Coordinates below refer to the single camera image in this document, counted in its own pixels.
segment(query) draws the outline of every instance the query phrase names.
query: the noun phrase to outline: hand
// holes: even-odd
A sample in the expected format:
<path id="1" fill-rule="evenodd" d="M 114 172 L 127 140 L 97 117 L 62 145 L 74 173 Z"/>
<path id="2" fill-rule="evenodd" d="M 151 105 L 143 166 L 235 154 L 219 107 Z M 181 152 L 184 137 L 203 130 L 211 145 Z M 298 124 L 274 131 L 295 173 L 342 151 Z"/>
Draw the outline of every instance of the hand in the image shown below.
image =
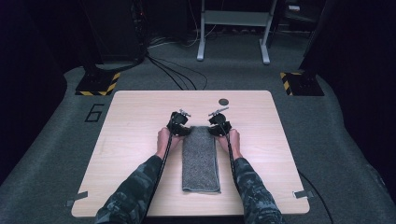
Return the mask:
<path id="1" fill-rule="evenodd" d="M 231 129 L 229 132 L 229 138 L 230 138 L 230 144 L 231 144 L 231 149 L 233 151 L 233 159 L 236 160 L 238 158 L 242 158 L 242 154 L 240 151 L 240 136 L 239 132 L 236 129 Z M 221 137 L 216 137 L 216 139 L 219 141 L 221 147 L 229 153 L 228 150 L 228 141 L 226 136 L 221 136 Z"/>
<path id="2" fill-rule="evenodd" d="M 155 155 L 159 156 L 162 160 L 165 156 L 166 147 L 168 146 L 170 132 L 167 128 L 162 128 L 158 132 L 158 139 L 157 139 L 157 153 Z M 172 151 L 176 148 L 178 142 L 182 140 L 184 136 L 172 136 L 172 144 L 169 147 L 169 151 Z"/>

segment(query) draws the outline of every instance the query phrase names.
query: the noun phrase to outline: gray carpet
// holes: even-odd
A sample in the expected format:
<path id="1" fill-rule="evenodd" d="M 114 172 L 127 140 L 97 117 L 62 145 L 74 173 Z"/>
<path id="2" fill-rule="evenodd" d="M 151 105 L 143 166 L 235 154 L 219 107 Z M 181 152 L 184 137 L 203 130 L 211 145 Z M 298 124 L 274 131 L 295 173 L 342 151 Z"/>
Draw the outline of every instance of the gray carpet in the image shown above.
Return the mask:
<path id="1" fill-rule="evenodd" d="M 396 208 L 375 170 L 344 128 L 332 89 L 318 77 L 324 97 L 288 96 L 280 72 L 298 72 L 307 44 L 301 35 L 276 34 L 271 64 L 262 64 L 259 36 L 218 36 L 207 40 L 205 60 L 196 61 L 198 43 L 150 48 L 166 59 L 204 74 L 206 90 L 267 90 L 273 94 L 298 169 L 318 189 L 334 223 L 395 223 Z M 205 79 L 169 64 L 198 89 Z M 72 217 L 66 200 L 78 193 L 113 94 L 76 96 L 82 68 L 65 74 L 68 90 L 52 118 L 0 188 L 0 223 L 92 223 Z M 115 91 L 178 90 L 149 60 L 122 72 Z M 93 104 L 104 104 L 98 122 L 84 122 Z M 312 186 L 302 178 L 306 190 Z M 285 215 L 289 223 L 330 223 L 318 194 L 305 215 Z M 146 223 L 242 223 L 241 217 L 150 218 Z"/>

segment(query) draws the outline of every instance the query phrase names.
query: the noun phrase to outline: yellow and black hazard tape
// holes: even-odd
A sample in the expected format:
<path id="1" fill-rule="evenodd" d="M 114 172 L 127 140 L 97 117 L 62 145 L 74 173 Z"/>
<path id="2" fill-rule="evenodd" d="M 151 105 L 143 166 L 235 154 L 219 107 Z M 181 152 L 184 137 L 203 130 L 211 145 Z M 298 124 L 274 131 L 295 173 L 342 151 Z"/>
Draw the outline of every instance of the yellow and black hazard tape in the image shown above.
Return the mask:
<path id="1" fill-rule="evenodd" d="M 288 76 L 295 75 L 299 76 L 301 73 L 280 73 L 280 77 L 282 78 L 283 87 L 285 88 L 287 95 L 293 95 L 290 84 L 288 82 Z"/>
<path id="2" fill-rule="evenodd" d="M 120 73 L 114 75 L 113 79 L 111 80 L 110 85 L 108 86 L 106 91 L 76 91 L 76 95 L 109 95 L 113 92 L 114 88 L 116 88 L 117 81 L 119 80 Z"/>

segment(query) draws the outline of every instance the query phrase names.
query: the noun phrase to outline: black cable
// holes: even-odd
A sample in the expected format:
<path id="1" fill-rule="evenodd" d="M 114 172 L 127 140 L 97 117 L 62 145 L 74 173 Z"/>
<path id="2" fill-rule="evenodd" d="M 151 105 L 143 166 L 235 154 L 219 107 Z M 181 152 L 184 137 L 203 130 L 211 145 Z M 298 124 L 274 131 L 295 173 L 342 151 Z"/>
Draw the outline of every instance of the black cable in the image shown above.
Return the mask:
<path id="1" fill-rule="evenodd" d="M 315 186 L 312 184 L 312 182 L 311 182 L 308 178 L 306 178 L 306 176 L 305 176 L 299 169 L 297 169 L 297 172 L 298 172 L 298 173 L 309 183 L 309 185 L 315 190 L 315 192 L 317 193 L 317 195 L 319 196 L 320 200 L 321 200 L 322 203 L 323 203 L 323 206 L 324 206 L 324 208 L 325 208 L 325 210 L 326 210 L 326 212 L 327 212 L 327 216 L 329 216 L 330 222 L 333 224 L 333 223 L 334 223 L 334 220 L 332 220 L 332 215 L 330 214 L 330 210 L 329 210 L 329 208 L 327 207 L 327 204 L 324 202 L 324 200 L 323 200 L 322 196 L 320 195 L 319 191 L 317 190 L 317 188 L 315 188 Z"/>
<path id="2" fill-rule="evenodd" d="M 166 75 L 168 75 L 170 78 L 172 78 L 173 80 L 174 80 L 174 82 L 178 85 L 178 83 L 176 82 L 176 80 L 168 73 L 168 72 L 166 72 L 166 66 L 163 64 L 163 63 L 159 63 L 158 61 L 156 61 L 156 60 L 154 60 L 154 59 L 152 59 L 152 58 L 150 58 L 150 57 L 148 57 L 148 59 L 154 64 L 154 65 L 156 65 L 157 67 L 159 67 L 159 68 L 161 68 L 165 73 L 166 73 Z M 187 86 L 187 84 L 186 84 L 186 82 L 178 75 L 178 74 L 175 74 L 177 77 L 178 77 L 178 79 L 180 79 L 180 81 L 181 82 L 183 82 L 183 84 L 184 84 L 184 86 L 187 88 L 187 90 L 189 90 L 189 87 Z"/>
<path id="3" fill-rule="evenodd" d="M 169 37 L 160 37 L 160 36 L 157 36 L 157 37 L 153 37 L 150 41 L 149 41 L 149 46 L 150 47 L 152 47 L 152 46 L 156 46 L 156 45 L 161 45 L 161 44 L 163 44 L 163 43 L 167 43 L 168 42 L 168 40 L 170 40 L 170 38 Z"/>
<path id="4" fill-rule="evenodd" d="M 239 192 L 238 183 L 237 183 L 237 181 L 236 181 L 235 169 L 234 169 L 234 167 L 233 167 L 233 149 L 232 149 L 232 147 L 231 147 L 230 136 L 225 132 L 225 130 L 224 130 L 224 128 L 222 127 L 222 125 L 219 124 L 219 126 L 220 126 L 220 128 L 223 130 L 224 136 L 225 136 L 225 138 L 227 139 L 228 152 L 229 152 L 229 155 L 230 155 L 231 173 L 233 174 L 233 182 L 235 183 L 236 190 L 238 190 L 238 192 Z"/>
<path id="5" fill-rule="evenodd" d="M 165 64 L 158 62 L 155 58 L 152 58 L 151 56 L 148 56 L 148 57 L 150 57 L 152 60 L 154 60 L 156 63 L 160 64 L 160 65 L 163 66 L 164 68 L 166 68 L 166 69 L 168 69 L 169 71 L 173 72 L 173 73 L 174 73 L 178 78 L 180 78 L 180 80 L 184 83 L 184 85 L 186 86 L 187 90 L 189 90 L 189 87 L 186 85 L 186 83 L 184 82 L 184 80 L 183 80 L 181 77 L 186 78 L 186 79 L 190 82 L 190 84 L 194 87 L 194 89 L 197 90 L 196 86 L 195 86 L 194 83 L 191 81 L 191 79 L 189 79 L 188 77 L 186 77 L 186 76 L 184 76 L 183 74 L 179 73 L 178 71 L 172 69 L 171 67 L 166 66 Z"/>
<path id="6" fill-rule="evenodd" d="M 156 66 L 158 66 L 159 68 L 161 68 L 161 69 L 166 73 L 166 75 L 168 75 L 170 78 L 172 78 L 172 79 L 174 80 L 174 82 L 180 87 L 181 90 L 183 90 L 183 88 L 181 88 L 181 86 L 175 81 L 175 79 L 174 79 L 168 72 L 166 72 L 165 69 L 167 69 L 167 70 L 169 70 L 170 72 L 174 73 L 174 74 L 184 83 L 184 85 L 186 86 L 187 89 L 189 89 L 189 87 L 187 86 L 187 84 L 184 82 L 184 80 L 183 80 L 181 77 L 186 78 L 186 79 L 190 82 L 190 84 L 194 87 L 194 89 L 197 90 L 195 84 L 194 84 L 194 83 L 192 82 L 192 80 L 189 79 L 188 77 L 186 77 L 186 76 L 184 76 L 183 74 L 179 73 L 178 71 L 172 69 L 171 67 L 169 67 L 169 66 L 167 66 L 167 65 L 165 65 L 165 64 L 163 64 L 163 63 L 158 62 L 155 58 L 153 58 L 153 57 L 151 57 L 151 56 L 149 56 L 149 55 L 146 55 L 146 57 L 147 57 L 154 65 L 156 65 Z"/>
<path id="7" fill-rule="evenodd" d="M 131 69 L 133 67 L 138 66 L 139 64 L 141 64 L 143 62 L 143 60 L 141 58 L 139 58 L 136 62 L 129 64 L 129 65 L 125 65 L 123 67 L 118 67 L 118 68 L 112 68 L 112 69 L 103 69 L 103 68 L 98 68 L 99 70 L 105 71 L 105 72 L 122 72 L 128 69 Z"/>
<path id="8" fill-rule="evenodd" d="M 151 193 L 151 196 L 149 198 L 148 207 L 147 207 L 147 210 L 146 210 L 146 214 L 143 216 L 143 219 L 146 218 L 146 216 L 148 215 L 149 206 L 151 205 L 152 198 L 154 198 L 155 191 L 157 190 L 158 185 L 160 184 L 161 176 L 163 175 L 163 168 L 165 167 L 166 159 L 168 158 L 169 149 L 170 149 L 170 147 L 172 145 L 172 131 L 173 131 L 173 129 L 172 129 L 172 126 L 171 126 L 171 130 L 169 130 L 170 133 L 169 133 L 169 138 L 168 138 L 168 144 L 166 146 L 165 154 L 163 155 L 163 164 L 161 165 L 160 172 L 158 173 L 158 178 L 157 178 L 157 181 L 155 182 L 154 189 L 153 189 L 153 191 Z"/>
<path id="9" fill-rule="evenodd" d="M 154 61 L 152 61 L 152 60 L 150 59 L 150 57 L 148 57 L 148 59 L 149 59 L 154 65 L 156 65 L 156 66 L 159 67 L 161 70 L 163 70 L 163 71 L 165 72 L 165 74 L 168 75 L 170 78 L 172 78 L 172 80 L 174 80 L 174 82 L 177 84 L 177 86 L 178 86 L 182 91 L 184 91 L 183 88 L 175 81 L 175 79 L 174 79 L 165 69 L 163 69 L 162 67 L 158 66 Z"/>
<path id="10" fill-rule="evenodd" d="M 153 59 L 155 59 L 155 60 L 161 60 L 161 61 L 164 61 L 164 62 L 166 62 L 166 63 L 172 63 L 172 62 L 166 61 L 165 59 L 155 58 L 155 57 L 152 57 L 152 56 L 150 56 L 150 57 L 153 58 Z M 195 71 L 195 70 L 193 70 L 193 69 L 190 69 L 190 68 L 188 68 L 188 67 L 182 66 L 182 65 L 180 65 L 180 64 L 178 64 L 178 63 L 172 63 L 172 64 L 174 64 L 174 65 L 176 65 L 176 66 L 179 66 L 179 67 L 181 67 L 181 68 L 187 69 L 187 70 L 189 70 L 189 71 L 192 71 L 193 73 L 196 73 L 196 74 L 201 75 L 201 76 L 205 79 L 205 85 L 204 85 L 204 87 L 202 88 L 202 90 L 204 90 L 204 89 L 206 88 L 206 85 L 207 85 L 207 77 L 206 77 L 204 74 L 202 74 L 202 73 L 200 73 L 200 72 L 197 72 L 197 71 Z"/>

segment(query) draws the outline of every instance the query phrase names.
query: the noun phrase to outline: table leg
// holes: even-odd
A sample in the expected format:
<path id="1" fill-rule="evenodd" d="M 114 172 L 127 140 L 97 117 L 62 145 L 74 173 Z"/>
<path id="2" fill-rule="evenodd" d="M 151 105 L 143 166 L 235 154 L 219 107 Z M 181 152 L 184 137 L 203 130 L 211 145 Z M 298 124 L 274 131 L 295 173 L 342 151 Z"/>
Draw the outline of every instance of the table leg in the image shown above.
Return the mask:
<path id="1" fill-rule="evenodd" d="M 271 5 L 271 10 L 268 15 L 268 20 L 267 20 L 267 24 L 265 26 L 264 35 L 263 35 L 262 39 L 260 39 L 260 48 L 262 50 L 262 62 L 266 65 L 270 64 L 270 57 L 268 56 L 268 49 L 267 49 L 267 39 L 268 39 L 268 34 L 270 33 L 271 23 L 272 23 L 272 20 L 274 17 L 276 2 L 277 2 L 277 0 L 274 0 Z"/>
<path id="2" fill-rule="evenodd" d="M 201 39 L 199 41 L 197 61 L 204 60 L 205 53 L 205 0 L 202 0 L 201 7 Z"/>

